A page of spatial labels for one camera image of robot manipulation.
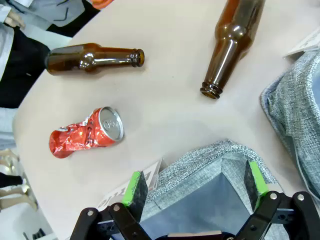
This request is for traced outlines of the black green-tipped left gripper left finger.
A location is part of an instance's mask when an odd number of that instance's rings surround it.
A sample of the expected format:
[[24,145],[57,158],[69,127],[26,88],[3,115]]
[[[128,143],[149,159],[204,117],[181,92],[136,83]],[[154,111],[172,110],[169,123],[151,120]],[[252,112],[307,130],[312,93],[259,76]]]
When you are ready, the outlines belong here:
[[148,195],[148,186],[142,171],[135,171],[120,201],[99,211],[84,208],[77,219],[71,240],[110,240],[119,234],[125,240],[149,240],[140,225]]

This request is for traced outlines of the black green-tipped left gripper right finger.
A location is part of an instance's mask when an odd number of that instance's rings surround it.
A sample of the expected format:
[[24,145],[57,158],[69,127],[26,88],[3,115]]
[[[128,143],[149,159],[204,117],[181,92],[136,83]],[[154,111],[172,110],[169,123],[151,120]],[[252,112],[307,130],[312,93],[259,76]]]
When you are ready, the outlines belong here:
[[270,191],[256,162],[245,165],[244,185],[253,213],[235,235],[236,240],[262,240],[273,224],[282,225],[290,240],[318,240],[320,217],[311,195],[292,197]]

